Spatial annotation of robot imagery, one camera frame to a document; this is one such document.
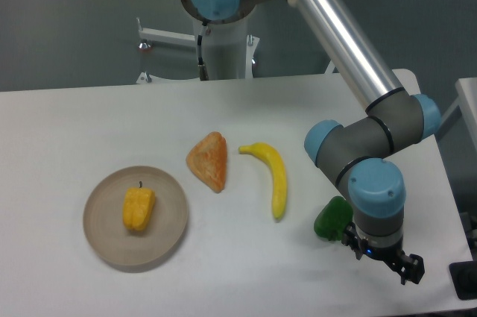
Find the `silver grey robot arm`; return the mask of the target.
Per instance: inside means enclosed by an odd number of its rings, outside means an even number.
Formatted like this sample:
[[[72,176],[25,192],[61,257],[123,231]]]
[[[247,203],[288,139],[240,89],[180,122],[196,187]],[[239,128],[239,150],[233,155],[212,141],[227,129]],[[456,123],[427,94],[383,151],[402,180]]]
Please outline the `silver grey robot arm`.
[[[211,80],[217,58],[205,58],[203,38],[210,24],[240,21],[270,0],[181,0],[200,23],[195,41],[199,77]],[[410,95],[367,40],[342,0],[286,0],[298,9],[319,43],[360,101],[366,117],[343,126],[325,120],[307,133],[304,148],[353,209],[339,231],[357,257],[385,263],[402,282],[419,283],[422,257],[402,248],[405,184],[388,158],[435,134],[440,111],[425,95]]]

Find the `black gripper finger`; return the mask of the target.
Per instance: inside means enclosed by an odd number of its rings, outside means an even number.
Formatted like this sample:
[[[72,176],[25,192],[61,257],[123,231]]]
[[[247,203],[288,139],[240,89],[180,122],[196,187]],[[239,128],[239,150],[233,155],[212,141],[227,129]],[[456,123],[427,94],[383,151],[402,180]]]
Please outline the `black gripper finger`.
[[[407,255],[404,251],[398,251],[384,259],[385,264],[400,276],[402,285],[407,282],[418,284],[425,274],[423,258],[416,254]]]
[[[354,252],[357,260],[360,260],[363,256],[360,242],[361,239],[357,234],[355,224],[353,222],[348,223],[342,233],[341,244],[349,247]]]

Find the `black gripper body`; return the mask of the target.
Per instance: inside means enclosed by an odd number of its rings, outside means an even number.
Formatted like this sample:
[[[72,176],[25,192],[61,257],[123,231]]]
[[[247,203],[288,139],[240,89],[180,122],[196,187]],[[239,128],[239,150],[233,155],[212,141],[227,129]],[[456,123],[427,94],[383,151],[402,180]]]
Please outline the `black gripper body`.
[[[397,262],[403,255],[402,242],[402,230],[397,230],[387,236],[374,236],[357,230],[353,251],[357,260],[366,256],[372,260]]]

